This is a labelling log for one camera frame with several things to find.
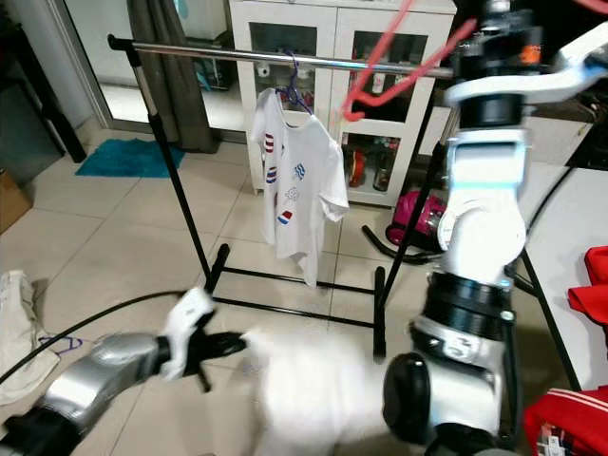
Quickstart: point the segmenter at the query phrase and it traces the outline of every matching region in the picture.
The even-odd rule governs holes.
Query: tile floor
[[[104,139],[149,136],[102,131],[87,149]],[[49,333],[119,301],[201,283],[201,267],[185,229],[169,180],[106,179],[74,176],[77,164],[54,163],[28,187],[34,207],[0,237],[2,272],[24,269],[34,281],[36,312]],[[259,235],[261,197],[248,180],[245,146],[223,143],[217,155],[188,155],[180,167],[200,238],[215,258],[222,243],[231,247],[228,265],[296,275],[291,261],[277,261]],[[360,287],[372,286],[378,266],[389,269],[363,238],[362,224],[379,235],[390,220],[385,209],[354,206],[343,222],[328,226],[319,277]],[[404,265],[390,298],[387,317],[389,357],[409,349],[404,328],[423,304],[428,268]],[[243,275],[223,275],[217,295],[323,314],[371,320],[369,296],[312,290],[300,284]],[[85,346],[63,356],[45,384],[17,404],[0,408],[4,421],[24,411],[43,387],[70,362],[86,353],[90,341],[112,332],[157,332],[175,300],[156,299],[114,313],[75,335]],[[541,308],[515,293],[526,402],[563,382],[563,372]],[[371,355],[371,331],[278,313],[222,305],[210,329],[253,326],[290,331],[343,333]],[[215,390],[202,394],[196,379],[165,385],[158,379],[121,395],[76,451],[86,456],[146,454],[217,456],[252,454],[257,420],[252,386],[243,377],[242,355],[207,363]],[[361,446],[343,446],[340,456],[411,454],[390,436]]]

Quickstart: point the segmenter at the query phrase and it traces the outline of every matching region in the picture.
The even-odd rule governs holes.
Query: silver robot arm
[[[204,332],[213,310],[211,298],[193,289],[169,313],[160,335],[112,334],[96,342],[88,355],[51,383],[28,413],[8,419],[0,456],[71,454],[119,394],[153,375],[170,381],[197,374],[205,391],[210,390],[200,362],[245,348],[240,333]]]

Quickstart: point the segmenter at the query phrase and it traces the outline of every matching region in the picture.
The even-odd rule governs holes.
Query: red fabric
[[[587,314],[599,325],[608,325],[608,285],[571,288],[568,301],[575,311]]]
[[[603,327],[608,347],[608,246],[589,249],[585,265],[593,285],[568,290],[568,302],[571,309]]]
[[[589,249],[585,264],[592,285],[608,285],[608,245]]]
[[[585,254],[585,265],[593,285],[571,288],[568,301],[573,310],[603,327],[608,345],[608,246],[590,249]],[[535,454],[539,454],[537,442],[551,428],[547,424],[565,433],[561,442],[568,446],[568,454],[608,455],[608,386],[582,393],[551,389],[527,408],[525,434]]]
[[[608,386],[582,393],[551,389],[528,407],[523,426],[534,454],[546,423],[574,436],[571,454],[608,454]]]

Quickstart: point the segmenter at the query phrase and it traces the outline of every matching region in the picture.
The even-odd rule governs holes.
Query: clothes hanger
[[[306,105],[306,103],[304,103],[304,100],[302,100],[302,97],[300,97],[300,94],[297,92],[297,88],[295,88],[295,81],[297,79],[298,65],[297,65],[297,60],[295,59],[294,53],[288,49],[283,49],[283,52],[285,52],[287,55],[291,55],[292,59],[294,59],[294,73],[292,74],[289,85],[286,88],[277,88],[275,91],[284,94],[287,97],[287,100],[289,101],[289,103],[291,103],[292,105],[300,105],[306,110],[306,112],[313,115],[313,112]]]

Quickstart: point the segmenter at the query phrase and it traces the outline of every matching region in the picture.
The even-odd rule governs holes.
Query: curtain
[[[127,8],[134,40],[187,44],[174,0],[127,0]],[[189,152],[214,153],[192,59],[143,52],[140,56],[168,141]]]

